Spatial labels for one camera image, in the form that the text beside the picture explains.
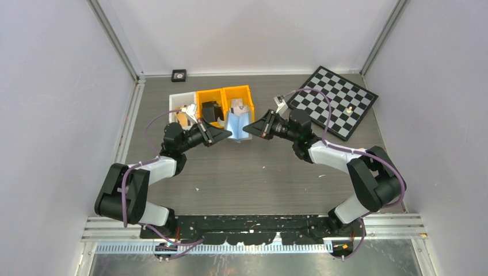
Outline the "clear plastic card holder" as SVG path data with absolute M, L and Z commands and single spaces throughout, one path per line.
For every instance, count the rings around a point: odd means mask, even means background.
M 229 139 L 238 143 L 252 139 L 251 134 L 245 132 L 243 128 L 253 122 L 252 112 L 248 109 L 231 108 L 226 113 L 225 120 L 218 117 L 217 123 L 220 127 L 224 127 L 226 131 L 231 132 Z

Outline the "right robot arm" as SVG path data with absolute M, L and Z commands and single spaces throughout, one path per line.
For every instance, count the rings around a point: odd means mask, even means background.
M 350 176 L 354 194 L 333 208 L 327 218 L 329 230 L 336 236 L 346 234 L 357 219 L 399 204 L 405 195 L 405 181 L 383 148 L 355 149 L 321 139 L 313 133 L 311 120 L 303 110 L 292 110 L 287 120 L 269 110 L 243 130 L 266 140 L 273 137 L 289 140 L 299 159 Z

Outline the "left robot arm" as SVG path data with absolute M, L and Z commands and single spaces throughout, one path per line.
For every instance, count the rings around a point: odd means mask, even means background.
M 177 229 L 174 210 L 148 202 L 149 186 L 181 173 L 186 151 L 198 145 L 210 147 L 231 135 L 203 119 L 188 130 L 176 122 L 167 124 L 161 151 L 154 159 L 110 166 L 94 204 L 95 213 L 124 224 L 150 224 L 161 237 L 172 237 Z

